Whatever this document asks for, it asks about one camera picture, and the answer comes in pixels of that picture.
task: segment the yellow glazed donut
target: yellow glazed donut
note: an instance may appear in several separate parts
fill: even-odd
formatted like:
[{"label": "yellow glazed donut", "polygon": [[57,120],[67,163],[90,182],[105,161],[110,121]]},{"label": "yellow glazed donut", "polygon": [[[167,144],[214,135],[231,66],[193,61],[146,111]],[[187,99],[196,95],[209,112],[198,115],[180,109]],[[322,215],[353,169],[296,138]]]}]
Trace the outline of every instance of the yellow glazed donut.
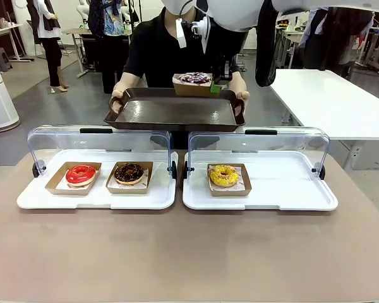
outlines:
[{"label": "yellow glazed donut", "polygon": [[232,187],[239,180],[239,174],[234,167],[217,165],[211,169],[209,178],[220,187]]}]

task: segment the table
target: table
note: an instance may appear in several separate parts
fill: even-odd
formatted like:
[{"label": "table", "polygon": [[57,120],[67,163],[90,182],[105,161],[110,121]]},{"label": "table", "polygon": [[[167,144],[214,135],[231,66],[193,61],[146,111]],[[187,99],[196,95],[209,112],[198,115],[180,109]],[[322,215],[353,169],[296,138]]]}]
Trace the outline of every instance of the table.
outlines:
[{"label": "table", "polygon": [[164,211],[33,211],[16,205],[27,155],[0,186],[0,301],[379,299],[379,211],[325,165],[331,213],[191,211],[182,181]]},{"label": "table", "polygon": [[291,53],[291,62],[289,64],[289,68],[291,68],[294,50],[296,48],[295,43],[300,43],[302,35],[303,32],[287,30],[277,31],[274,58],[278,68],[284,68],[288,52]]},{"label": "table", "polygon": [[[87,74],[89,72],[88,69],[85,69],[83,64],[81,63],[81,59],[83,57],[83,54],[80,53],[80,49],[79,49],[79,46],[77,45],[77,42],[76,40],[80,39],[81,40],[81,37],[80,38],[76,38],[76,35],[78,36],[81,36],[81,35],[91,35],[91,31],[90,30],[87,30],[86,28],[71,28],[69,30],[65,30],[63,31],[64,34],[66,35],[71,35],[71,37],[73,38],[73,43],[76,47],[76,55],[77,55],[77,59],[78,59],[78,64],[80,66],[80,74],[77,75],[77,78],[80,78],[82,76],[84,76],[85,74]],[[130,36],[132,35],[132,31],[131,30],[127,30],[125,33],[124,33],[125,36],[128,36],[128,39],[129,39],[129,42],[131,42],[130,40]]]},{"label": "table", "polygon": [[[366,47],[366,43],[368,41],[368,36],[370,34],[371,31],[375,31],[375,30],[379,30],[379,27],[371,27],[365,34],[365,38],[362,42],[362,48],[361,48],[361,52],[359,52],[359,57],[357,59],[357,61],[355,61],[355,64],[359,65],[359,66],[366,66],[366,63],[362,64],[361,63],[361,60],[362,60],[362,57],[364,55],[364,50],[365,50],[365,47]],[[365,55],[365,58],[368,58],[370,56],[372,56],[373,52],[375,51],[375,45],[376,45],[376,40],[374,39],[376,37],[376,40],[378,39],[378,35],[376,35],[374,33],[373,37],[372,37],[372,43],[371,43],[371,47],[367,50],[366,52],[366,55]]]},{"label": "table", "polygon": [[16,47],[15,42],[14,42],[13,34],[11,33],[12,29],[20,27],[20,26],[22,26],[22,24],[14,24],[12,26],[2,28],[2,29],[0,29],[0,36],[3,36],[3,35],[9,35],[10,36],[11,46],[13,47],[14,55],[16,58],[16,60],[10,60],[11,62],[30,62],[29,60],[21,60],[20,59],[20,55],[18,54],[17,47]]},{"label": "table", "polygon": [[331,140],[355,141],[343,166],[351,170],[365,141],[379,140],[379,98],[331,71],[277,70],[271,86],[302,126],[319,128]]}]

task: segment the brown serving tray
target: brown serving tray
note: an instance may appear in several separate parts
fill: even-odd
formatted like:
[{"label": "brown serving tray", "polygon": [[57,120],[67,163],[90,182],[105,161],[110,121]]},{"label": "brown serving tray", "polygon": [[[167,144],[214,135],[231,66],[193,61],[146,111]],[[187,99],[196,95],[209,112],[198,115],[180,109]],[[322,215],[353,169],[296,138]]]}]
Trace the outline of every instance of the brown serving tray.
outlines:
[{"label": "brown serving tray", "polygon": [[[231,132],[244,125],[244,102],[230,90],[216,97],[183,97],[173,88],[129,88],[118,114],[111,109],[114,100],[104,121],[116,129]],[[242,110],[235,116],[237,106]]]}]

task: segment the chocolate sprinkled donut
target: chocolate sprinkled donut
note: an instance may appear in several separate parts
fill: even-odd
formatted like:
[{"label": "chocolate sprinkled donut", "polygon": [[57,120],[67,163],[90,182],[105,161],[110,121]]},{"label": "chocolate sprinkled donut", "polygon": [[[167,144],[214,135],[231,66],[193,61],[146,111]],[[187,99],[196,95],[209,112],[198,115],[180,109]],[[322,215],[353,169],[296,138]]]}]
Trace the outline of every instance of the chocolate sprinkled donut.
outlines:
[{"label": "chocolate sprinkled donut", "polygon": [[119,166],[115,172],[114,177],[121,182],[134,182],[141,179],[143,176],[143,168],[136,163],[127,163]]},{"label": "chocolate sprinkled donut", "polygon": [[210,75],[206,73],[186,73],[179,77],[181,82],[194,83],[194,84],[204,84],[211,82]]}]

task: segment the white tray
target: white tray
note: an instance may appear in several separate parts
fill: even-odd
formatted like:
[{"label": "white tray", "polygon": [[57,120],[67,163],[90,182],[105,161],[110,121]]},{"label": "white tray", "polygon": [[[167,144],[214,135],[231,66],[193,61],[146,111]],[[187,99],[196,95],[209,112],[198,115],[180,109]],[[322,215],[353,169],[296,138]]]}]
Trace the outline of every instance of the white tray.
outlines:
[{"label": "white tray", "polygon": [[[298,151],[195,151],[195,171],[184,180],[183,202],[194,210],[318,210],[331,211],[337,198],[316,177],[309,159]],[[243,163],[253,188],[247,197],[212,197],[208,163]]]},{"label": "white tray", "polygon": [[[177,163],[178,154],[171,158]],[[118,161],[153,162],[153,172],[147,194],[111,194],[105,184]],[[101,162],[98,179],[87,196],[51,194],[46,184],[65,162]],[[176,180],[167,171],[167,152],[135,153],[104,150],[63,150],[47,163],[43,175],[35,178],[17,199],[20,208],[110,208],[125,210],[162,210],[171,206],[176,192]]]}]

